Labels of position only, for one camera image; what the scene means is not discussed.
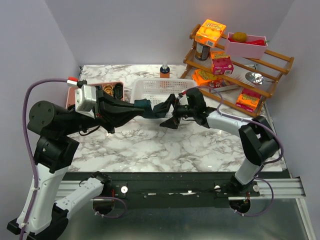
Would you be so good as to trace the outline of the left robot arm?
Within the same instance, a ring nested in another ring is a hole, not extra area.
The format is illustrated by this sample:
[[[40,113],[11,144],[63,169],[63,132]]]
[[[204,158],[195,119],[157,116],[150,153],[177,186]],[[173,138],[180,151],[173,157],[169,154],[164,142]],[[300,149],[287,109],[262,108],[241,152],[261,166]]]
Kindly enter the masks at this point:
[[[68,110],[49,101],[39,101],[30,109],[24,132],[39,135],[30,155],[33,179],[19,217],[7,224],[15,235],[30,240],[56,240],[72,216],[90,200],[100,197],[115,201],[111,178],[93,173],[75,191],[61,200],[56,195],[71,165],[78,141],[71,134],[94,127],[114,133],[146,108],[116,99],[101,88],[83,85],[75,90],[75,106]]]

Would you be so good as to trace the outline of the dark green tie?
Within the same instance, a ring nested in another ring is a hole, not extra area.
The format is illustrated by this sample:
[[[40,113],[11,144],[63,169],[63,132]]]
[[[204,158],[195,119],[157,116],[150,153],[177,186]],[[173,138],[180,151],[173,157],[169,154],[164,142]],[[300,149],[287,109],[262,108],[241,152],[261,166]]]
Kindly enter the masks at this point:
[[[134,107],[143,109],[142,117],[145,119],[164,118],[168,112],[164,102],[160,102],[152,107],[149,99],[139,99],[134,101]]]

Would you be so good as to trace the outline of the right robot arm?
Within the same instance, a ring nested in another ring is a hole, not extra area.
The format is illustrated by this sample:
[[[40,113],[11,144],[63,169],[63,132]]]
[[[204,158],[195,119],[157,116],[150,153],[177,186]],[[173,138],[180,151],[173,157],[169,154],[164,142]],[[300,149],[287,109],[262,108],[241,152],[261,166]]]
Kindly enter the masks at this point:
[[[161,107],[173,107],[172,117],[162,122],[161,127],[177,129],[182,118],[192,118],[199,126],[222,130],[240,138],[245,159],[230,180],[230,191],[236,196],[247,192],[248,184],[281,146],[264,117],[240,118],[222,113],[218,108],[207,106],[203,94],[196,87],[178,96],[171,94],[154,109],[160,110]]]

